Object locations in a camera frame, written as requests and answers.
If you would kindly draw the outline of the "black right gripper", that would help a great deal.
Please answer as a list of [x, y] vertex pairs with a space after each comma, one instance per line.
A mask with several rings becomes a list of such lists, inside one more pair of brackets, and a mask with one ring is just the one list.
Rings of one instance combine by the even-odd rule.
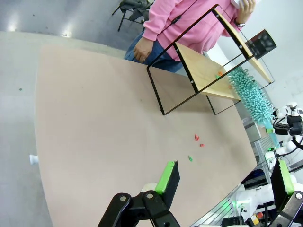
[[303, 121], [300, 115], [287, 116], [287, 124], [276, 123], [273, 128], [266, 128], [267, 134], [288, 135], [291, 136], [303, 134]]

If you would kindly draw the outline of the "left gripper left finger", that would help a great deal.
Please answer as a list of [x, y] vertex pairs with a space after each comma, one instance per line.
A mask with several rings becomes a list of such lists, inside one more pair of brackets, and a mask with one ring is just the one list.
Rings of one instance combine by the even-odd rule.
[[116, 194], [108, 205], [99, 227], [134, 227], [149, 220], [154, 227], [179, 227], [170, 207], [180, 181], [177, 161], [169, 161], [155, 189], [145, 190], [132, 197]]

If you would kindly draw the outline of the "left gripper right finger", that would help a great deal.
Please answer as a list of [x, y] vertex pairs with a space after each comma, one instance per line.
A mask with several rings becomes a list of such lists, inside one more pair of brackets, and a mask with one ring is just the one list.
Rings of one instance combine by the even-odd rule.
[[270, 177], [276, 216], [270, 227], [289, 227], [293, 223], [303, 223], [303, 186], [291, 181], [290, 173], [284, 160], [278, 160]]

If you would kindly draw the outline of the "person's left hand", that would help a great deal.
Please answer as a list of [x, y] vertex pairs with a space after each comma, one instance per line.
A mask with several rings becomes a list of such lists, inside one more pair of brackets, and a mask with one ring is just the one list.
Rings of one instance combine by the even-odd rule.
[[254, 11], [255, 5], [255, 0], [240, 0], [236, 22], [239, 24], [246, 23]]

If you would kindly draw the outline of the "person's right hand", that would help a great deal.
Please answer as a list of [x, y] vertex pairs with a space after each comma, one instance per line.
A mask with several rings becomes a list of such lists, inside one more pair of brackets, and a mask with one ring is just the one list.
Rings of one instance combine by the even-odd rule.
[[134, 48], [134, 57], [143, 63], [152, 52], [154, 41], [142, 37]]

